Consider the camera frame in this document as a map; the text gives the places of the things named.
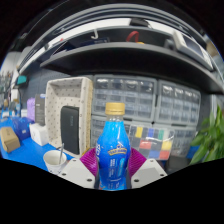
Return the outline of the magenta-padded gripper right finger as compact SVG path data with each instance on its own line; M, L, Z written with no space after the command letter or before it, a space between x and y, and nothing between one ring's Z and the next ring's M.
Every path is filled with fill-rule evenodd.
M131 149L128 174L132 189L146 186L166 176L166 172L155 159L146 159L134 148Z

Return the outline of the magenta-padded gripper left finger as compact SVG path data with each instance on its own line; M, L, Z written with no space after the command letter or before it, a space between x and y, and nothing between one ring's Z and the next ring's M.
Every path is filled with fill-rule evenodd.
M96 149L88 150L80 159L71 159L59 176L84 188L97 189L99 167Z

